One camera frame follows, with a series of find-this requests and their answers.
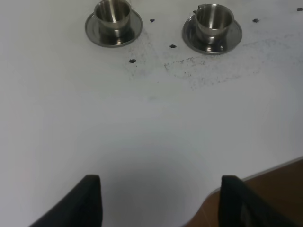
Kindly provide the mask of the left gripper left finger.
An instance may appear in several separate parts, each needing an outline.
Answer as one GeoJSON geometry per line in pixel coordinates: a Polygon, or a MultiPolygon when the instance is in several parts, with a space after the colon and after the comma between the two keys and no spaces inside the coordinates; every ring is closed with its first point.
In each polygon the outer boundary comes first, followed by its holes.
{"type": "Polygon", "coordinates": [[[100,227],[103,221],[101,182],[86,175],[32,227],[100,227]]]}

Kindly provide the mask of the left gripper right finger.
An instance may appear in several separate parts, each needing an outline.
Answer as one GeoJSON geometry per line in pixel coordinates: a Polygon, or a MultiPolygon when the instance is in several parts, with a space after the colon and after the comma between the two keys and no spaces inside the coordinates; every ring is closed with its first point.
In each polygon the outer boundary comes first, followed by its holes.
{"type": "Polygon", "coordinates": [[[275,211],[241,179],[222,176],[219,199],[220,227],[291,227],[293,222],[275,211]]]}

